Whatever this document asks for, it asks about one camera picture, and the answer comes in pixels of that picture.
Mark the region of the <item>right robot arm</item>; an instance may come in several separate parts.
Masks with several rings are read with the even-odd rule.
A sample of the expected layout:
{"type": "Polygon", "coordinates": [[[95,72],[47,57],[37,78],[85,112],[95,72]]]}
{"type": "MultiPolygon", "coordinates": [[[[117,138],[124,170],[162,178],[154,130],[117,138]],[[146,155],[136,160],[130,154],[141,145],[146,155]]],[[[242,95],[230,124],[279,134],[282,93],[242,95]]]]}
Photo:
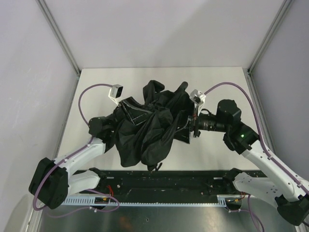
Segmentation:
{"type": "Polygon", "coordinates": [[[223,141],[231,150],[257,166],[266,177],[250,177],[233,168],[225,175],[226,182],[238,191],[251,194],[275,207],[279,215],[299,226],[309,215],[309,182],[292,171],[262,141],[251,127],[241,121],[241,110],[234,100],[221,100],[216,114],[202,108],[204,102],[193,97],[193,114],[185,129],[195,137],[201,131],[224,133],[223,141]]]}

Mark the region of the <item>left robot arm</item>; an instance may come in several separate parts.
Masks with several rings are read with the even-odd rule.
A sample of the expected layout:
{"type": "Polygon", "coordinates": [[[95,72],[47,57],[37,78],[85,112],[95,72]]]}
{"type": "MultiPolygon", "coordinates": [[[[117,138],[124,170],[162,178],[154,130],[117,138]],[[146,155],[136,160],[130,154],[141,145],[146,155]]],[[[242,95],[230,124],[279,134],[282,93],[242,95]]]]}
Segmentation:
{"type": "Polygon", "coordinates": [[[36,211],[58,208],[68,196],[82,191],[97,191],[106,186],[106,174],[98,168],[82,173],[77,171],[94,158],[109,151],[115,124],[122,119],[141,119],[147,112],[133,97],[116,99],[114,112],[98,116],[87,122],[90,140],[78,150],[55,159],[42,159],[28,188],[34,196],[32,206],[36,211]]]}

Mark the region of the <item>black folding umbrella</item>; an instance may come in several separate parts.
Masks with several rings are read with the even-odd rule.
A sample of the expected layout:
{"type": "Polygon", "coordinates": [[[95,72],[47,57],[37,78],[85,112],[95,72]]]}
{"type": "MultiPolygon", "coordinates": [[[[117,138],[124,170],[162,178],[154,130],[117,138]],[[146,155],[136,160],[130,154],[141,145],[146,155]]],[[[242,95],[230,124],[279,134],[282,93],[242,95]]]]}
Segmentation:
{"type": "Polygon", "coordinates": [[[121,119],[116,126],[115,145],[122,167],[141,162],[149,171],[158,169],[171,150],[177,129],[185,126],[192,114],[187,87],[188,83],[182,82],[172,92],[156,80],[143,87],[144,104],[136,107],[141,110],[135,117],[139,124],[121,119]]]}

